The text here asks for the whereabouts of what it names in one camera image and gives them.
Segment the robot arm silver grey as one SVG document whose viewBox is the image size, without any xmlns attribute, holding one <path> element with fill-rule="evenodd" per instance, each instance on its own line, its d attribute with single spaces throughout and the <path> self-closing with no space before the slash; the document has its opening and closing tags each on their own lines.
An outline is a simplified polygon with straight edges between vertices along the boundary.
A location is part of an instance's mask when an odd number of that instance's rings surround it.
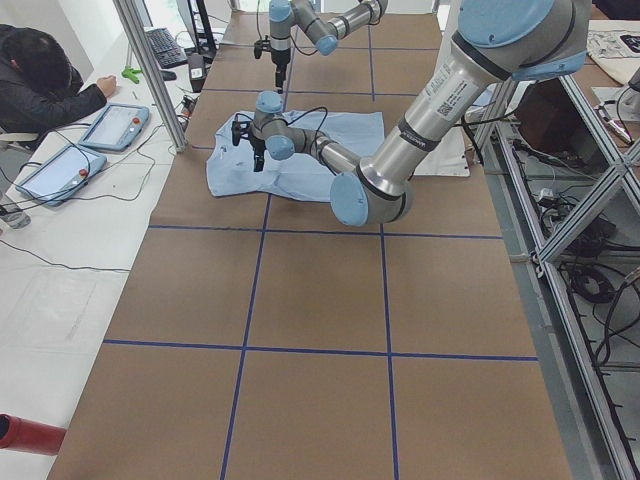
<svg viewBox="0 0 640 480">
<path fill-rule="evenodd" d="M 394 222 L 411 207 L 417 166 L 489 85 L 558 78 L 583 66 L 590 18 L 588 1 L 462 2 L 444 63 L 370 157 L 320 131 L 292 127 L 273 91 L 259 95 L 252 120 L 233 121 L 232 142 L 250 142 L 255 170 L 266 156 L 304 153 L 335 172 L 330 204 L 345 225 Z"/>
<path fill-rule="evenodd" d="M 337 49 L 340 40 L 354 31 L 378 24 L 387 7 L 388 2 L 384 0 L 359 1 L 347 12 L 325 21 L 310 1 L 270 1 L 269 33 L 258 34 L 254 42 L 254 57 L 260 59 L 264 52 L 270 54 L 275 65 L 275 88 L 282 93 L 295 45 L 291 33 L 294 27 L 299 28 L 317 52 L 328 56 Z"/>
</svg>

